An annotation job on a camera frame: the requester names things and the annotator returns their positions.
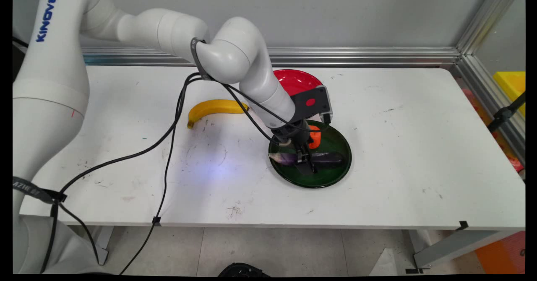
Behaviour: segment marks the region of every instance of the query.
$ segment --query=kinova logo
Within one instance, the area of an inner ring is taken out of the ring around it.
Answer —
[[[56,0],[48,0],[48,3],[47,3],[48,7],[46,10],[44,10],[43,22],[42,22],[41,27],[39,28],[39,34],[37,35],[37,40],[35,40],[36,42],[43,42],[44,37],[47,36],[47,32],[48,32],[47,26],[50,24],[50,19],[52,19],[52,9],[54,8],[54,6],[51,3],[54,3],[54,2],[56,2]]]

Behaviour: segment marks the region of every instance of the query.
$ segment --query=tiled floor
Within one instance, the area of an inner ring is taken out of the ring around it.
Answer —
[[[148,231],[115,227],[105,269],[119,273]],[[156,227],[125,274],[217,276],[227,265],[245,262],[272,277],[367,276],[384,248],[393,249],[399,275],[414,268],[408,231]],[[426,271],[453,273],[483,269],[472,252]]]

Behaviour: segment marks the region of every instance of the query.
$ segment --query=gray wall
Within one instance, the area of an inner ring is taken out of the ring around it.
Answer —
[[[526,0],[514,0],[476,56],[491,75],[497,71],[526,71]]]
[[[250,19],[268,46],[454,46],[483,0],[114,0],[131,14],[168,8],[203,19]],[[13,0],[13,34],[29,40],[38,0]],[[83,38],[83,46],[117,45]]]

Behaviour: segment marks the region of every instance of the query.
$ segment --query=eggplant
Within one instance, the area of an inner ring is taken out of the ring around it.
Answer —
[[[268,156],[283,166],[294,166],[298,161],[295,153],[269,153]],[[311,153],[311,162],[319,168],[338,168],[344,165],[345,159],[338,152],[322,152]]]

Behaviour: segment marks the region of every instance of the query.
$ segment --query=robotic arm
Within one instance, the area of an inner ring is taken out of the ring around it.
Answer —
[[[209,37],[202,20],[163,8],[133,16],[111,0],[39,0],[29,49],[13,84],[14,177],[30,182],[82,127],[89,82],[80,33],[152,47],[190,62],[194,62],[192,39]],[[196,45],[196,53],[211,77],[226,84],[239,82],[240,90],[263,107],[308,128],[303,118],[297,119],[295,103],[274,76],[265,41],[253,23],[240,17],[229,19],[211,43]],[[290,139],[297,153],[309,153],[309,132],[290,128],[257,105],[250,106],[281,142]],[[13,272],[36,273],[50,231],[35,228],[43,229],[50,219],[19,216],[22,201],[23,194],[13,190]]]

